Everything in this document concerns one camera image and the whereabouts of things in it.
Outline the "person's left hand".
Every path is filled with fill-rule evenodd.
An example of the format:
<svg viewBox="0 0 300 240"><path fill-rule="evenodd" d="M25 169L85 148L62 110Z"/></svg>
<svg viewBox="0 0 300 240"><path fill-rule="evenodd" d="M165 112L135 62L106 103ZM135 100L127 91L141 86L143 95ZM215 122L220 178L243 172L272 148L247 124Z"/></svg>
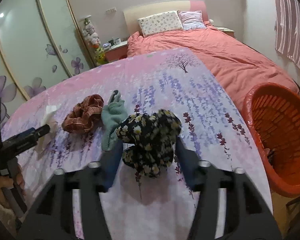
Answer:
<svg viewBox="0 0 300 240"><path fill-rule="evenodd" d="M25 181L22 175L22 169L21 166L18 164L18 174L16 176L16 182L17 184L20 186L21 188L21 192L23 194L23 196L25 195ZM8 201L6 200L2 188L10 188L13 187L13 179L10 178L9 176L3 177L0 176L0 204L4 207L4 208L10 208L10 205L8 203Z"/></svg>

